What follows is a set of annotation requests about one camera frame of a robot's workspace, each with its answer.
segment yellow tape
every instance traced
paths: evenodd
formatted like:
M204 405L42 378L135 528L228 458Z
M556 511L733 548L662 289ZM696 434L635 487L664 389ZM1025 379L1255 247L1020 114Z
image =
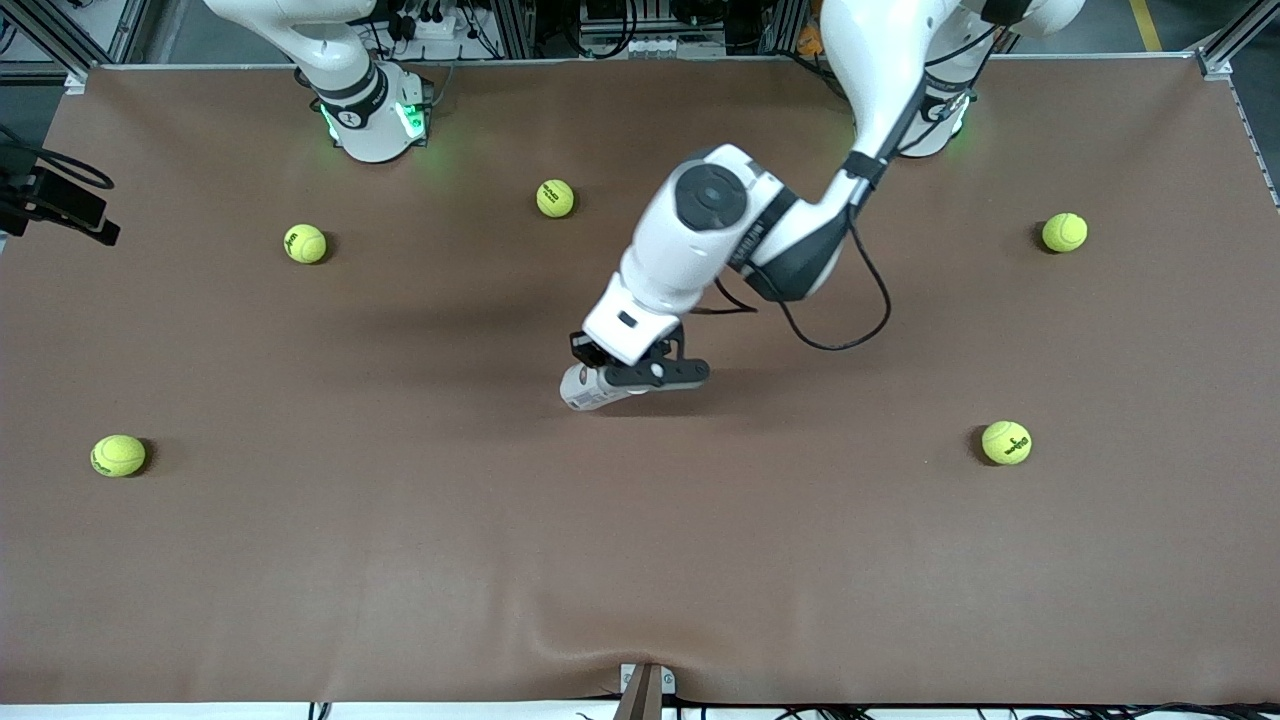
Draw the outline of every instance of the yellow tape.
M1147 53L1164 50L1160 45L1160 36L1156 35L1156 23L1151 19L1151 8L1147 6L1147 0L1129 0L1129 6L1133 8L1133 19L1138 22L1142 46L1147 49Z

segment tennis ball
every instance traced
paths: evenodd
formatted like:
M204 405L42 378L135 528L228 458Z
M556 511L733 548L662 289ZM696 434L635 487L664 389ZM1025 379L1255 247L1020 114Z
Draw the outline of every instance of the tennis ball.
M1084 245L1089 237L1089 225L1075 213L1059 213L1044 223L1041 238L1053 252L1070 252Z
M136 437L108 436L93 446L88 461L93 469L108 478L132 475L147 459L147 451Z
M284 233L284 251L303 265L310 265L324 258L329 243L324 233L315 225L293 225Z
M1012 420L992 423L982 433L982 451L1000 465L1018 465L1032 454L1032 436Z
M564 181L547 181L538 187L538 209L548 218L563 218L573 209L573 188Z

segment white robotic arm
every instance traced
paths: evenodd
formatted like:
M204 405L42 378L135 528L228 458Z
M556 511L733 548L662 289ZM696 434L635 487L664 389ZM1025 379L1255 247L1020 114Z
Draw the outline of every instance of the white robotic arm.
M737 270L769 301L812 295L890 161L904 149L934 152L959 128L993 23L1039 13L1041 26L1061 27L1082 4L826 0L823 44L858 128L827 191L815 204L800 200L732 145L678 165L641 215L582 332L571 336L579 364L562 378L564 402L594 410L628 395L703 384L710 369L684 357L680 318L721 270ZM668 357L672 346L678 352Z
M216 15L244 26L297 63L334 142L356 160L381 163L426 135L422 79L394 63L375 63L347 23L376 0L205 0Z

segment brown table surface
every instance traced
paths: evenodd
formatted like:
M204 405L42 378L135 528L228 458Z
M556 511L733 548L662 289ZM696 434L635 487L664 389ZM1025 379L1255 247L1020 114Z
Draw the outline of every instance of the brown table surface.
M306 101L63 102L124 232L0 259L0 701L575 697L640 659L700 701L1276 700L1280 219L1194 63L995 63L864 215L882 337L694 318L712 382L598 414L566 334L663 177L732 141L815 197L842 104L785 63L465 68L428 149L365 167ZM1091 238L1051 256L1061 210ZM328 263L284 256L298 222ZM797 311L881 305L847 254ZM1001 418L1021 466L973 455ZM145 475L93 473L109 433Z

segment black circular joint cap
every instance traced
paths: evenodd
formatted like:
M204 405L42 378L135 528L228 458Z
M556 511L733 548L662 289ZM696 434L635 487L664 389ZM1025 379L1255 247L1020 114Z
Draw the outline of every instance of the black circular joint cap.
M746 187L719 165L695 165L676 181L676 217L696 232L723 229L746 213Z

